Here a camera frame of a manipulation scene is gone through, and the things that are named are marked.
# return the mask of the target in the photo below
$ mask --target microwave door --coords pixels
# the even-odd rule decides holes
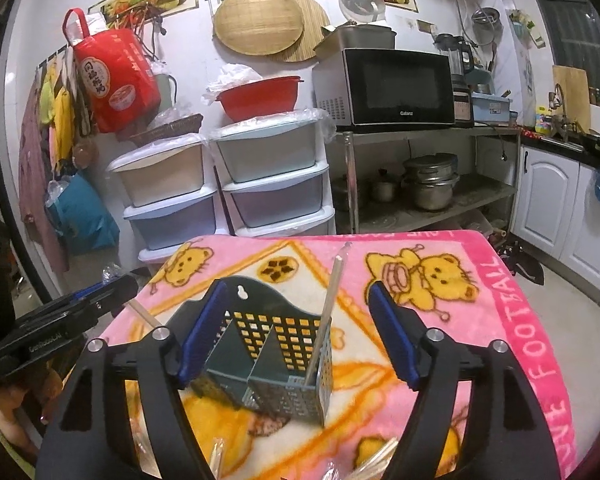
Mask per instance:
[[[454,124],[448,59],[409,50],[345,51],[354,124]]]

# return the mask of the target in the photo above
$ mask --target teal bag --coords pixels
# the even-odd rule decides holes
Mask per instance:
[[[120,229],[116,221],[80,173],[72,177],[47,210],[69,254],[78,256],[118,244]]]

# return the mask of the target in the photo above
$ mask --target metal bolt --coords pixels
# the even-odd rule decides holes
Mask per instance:
[[[100,350],[102,350],[103,346],[104,346],[104,341],[102,339],[92,339],[87,344],[87,350],[89,352],[99,352]]]
[[[429,328],[427,330],[427,337],[432,341],[442,341],[445,338],[445,333],[439,328]]]
[[[167,327],[159,326],[158,328],[156,328],[154,330],[154,333],[152,334],[152,336],[154,339],[157,339],[158,341],[162,341],[163,339],[167,339],[169,337],[169,334],[171,334],[171,332]]]
[[[502,339],[496,339],[493,343],[491,343],[493,349],[499,354],[504,354],[507,350],[509,350],[509,345],[504,342]]]

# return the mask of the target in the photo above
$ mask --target pink blanket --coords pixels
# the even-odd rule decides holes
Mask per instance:
[[[564,476],[574,467],[569,397],[549,339],[522,291],[487,241],[471,231],[281,239],[208,236],[184,244],[138,295],[161,322],[183,301],[201,298],[211,282],[241,274],[268,283],[291,303],[319,314],[333,257],[352,241],[333,313],[333,393],[324,428],[246,409],[234,410],[193,392],[182,394],[189,421],[208,457],[225,442],[222,478],[320,478],[328,462],[352,471],[388,439],[400,437],[416,394],[395,377],[366,306],[366,288],[382,280],[394,300],[416,309],[427,326],[456,341],[506,340],[526,371],[554,437]],[[110,344],[140,339],[148,329],[126,309],[107,328]],[[438,467],[455,467],[470,385],[462,383]],[[128,398],[142,467],[157,473],[139,406]]]

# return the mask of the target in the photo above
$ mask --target wooden shelf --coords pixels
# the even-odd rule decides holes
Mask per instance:
[[[472,137],[478,136],[497,136],[497,135],[517,135],[519,130],[509,128],[508,126],[475,126],[474,128],[446,128],[444,130],[412,130],[409,132],[380,132],[374,134],[353,134],[353,145],[362,146],[363,144],[376,144],[378,142],[391,142],[392,140],[411,140],[420,137],[432,135],[458,136],[466,135]],[[336,134],[338,142],[344,142],[344,134]]]
[[[514,195],[516,188],[477,173],[466,174],[454,189],[454,197],[445,210],[421,211],[398,200],[391,204],[371,202],[360,212],[360,234],[403,233],[482,207],[501,198]],[[350,233],[349,213],[337,212],[340,234]]]

